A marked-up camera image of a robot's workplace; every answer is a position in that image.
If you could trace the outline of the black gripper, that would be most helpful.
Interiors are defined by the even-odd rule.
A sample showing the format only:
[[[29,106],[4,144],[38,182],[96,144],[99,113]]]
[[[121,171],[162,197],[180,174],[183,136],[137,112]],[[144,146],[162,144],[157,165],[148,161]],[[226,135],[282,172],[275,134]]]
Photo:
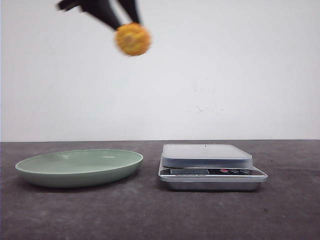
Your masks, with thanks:
[[[119,0],[119,4],[132,22],[141,23],[136,0]],[[114,31],[121,26],[108,0],[60,0],[56,6],[60,11],[69,11],[79,7],[81,12],[89,13]]]

